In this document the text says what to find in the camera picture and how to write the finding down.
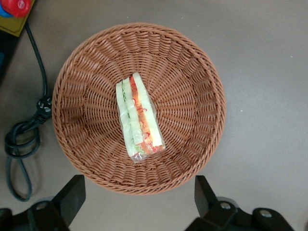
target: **woven basket bottom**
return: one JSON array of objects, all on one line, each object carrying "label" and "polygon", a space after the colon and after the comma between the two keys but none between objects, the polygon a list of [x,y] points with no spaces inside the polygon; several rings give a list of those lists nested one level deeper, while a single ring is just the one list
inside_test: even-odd
[{"label": "woven basket bottom", "polygon": [[[79,123],[86,139],[69,139],[74,156],[100,181],[115,185],[149,187],[167,183],[192,168],[197,156],[185,153],[186,142],[195,124],[195,93],[190,80],[165,58],[149,54],[119,56],[116,63],[104,64],[93,75],[83,97],[82,117],[72,118],[64,130],[72,137],[71,123]],[[153,155],[134,164],[129,158],[119,123],[115,83],[138,71],[156,106],[156,116],[166,142],[162,154]],[[110,90],[102,94],[97,87]],[[72,109],[63,109],[63,117]],[[163,166],[165,172],[159,171]]]}]

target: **wicker basket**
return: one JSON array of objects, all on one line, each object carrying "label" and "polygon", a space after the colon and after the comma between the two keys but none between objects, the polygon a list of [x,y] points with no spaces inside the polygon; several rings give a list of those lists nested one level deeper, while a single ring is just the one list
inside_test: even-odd
[{"label": "wicker basket", "polygon": [[[115,85],[139,72],[156,106],[166,150],[129,158]],[[77,47],[53,92],[57,139],[72,164],[113,191],[152,194],[193,177],[212,156],[225,120],[223,87],[209,57],[179,32],[154,24],[114,26]]]}]

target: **red object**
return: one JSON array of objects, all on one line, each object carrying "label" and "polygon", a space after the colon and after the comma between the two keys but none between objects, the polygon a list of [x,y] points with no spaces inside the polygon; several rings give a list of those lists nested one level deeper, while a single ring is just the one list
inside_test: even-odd
[{"label": "red object", "polygon": [[31,0],[0,0],[1,7],[14,17],[25,17],[31,9]]}]

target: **metal screw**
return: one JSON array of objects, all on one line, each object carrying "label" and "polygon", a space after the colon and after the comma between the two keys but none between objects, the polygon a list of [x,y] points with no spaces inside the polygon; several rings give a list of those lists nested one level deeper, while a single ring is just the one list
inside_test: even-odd
[{"label": "metal screw", "polygon": [[260,214],[264,216],[265,218],[271,218],[271,213],[267,210],[264,210],[264,209],[260,210]]},{"label": "metal screw", "polygon": [[42,202],[42,203],[40,203],[40,204],[37,205],[36,209],[37,209],[37,210],[43,209],[43,208],[46,207],[46,205],[47,205],[46,202]]},{"label": "metal screw", "polygon": [[220,206],[221,206],[223,209],[231,209],[231,206],[230,206],[228,203],[226,203],[226,202],[220,203]]}]

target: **yellow box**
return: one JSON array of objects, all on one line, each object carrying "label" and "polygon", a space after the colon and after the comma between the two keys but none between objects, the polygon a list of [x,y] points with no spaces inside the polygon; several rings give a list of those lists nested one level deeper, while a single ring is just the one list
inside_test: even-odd
[{"label": "yellow box", "polygon": [[[31,9],[33,7],[34,2],[35,0],[31,0]],[[3,30],[16,37],[19,37],[20,33],[24,28],[28,16],[29,14],[23,18],[16,18],[16,17],[5,18],[0,16],[0,30]]]}]

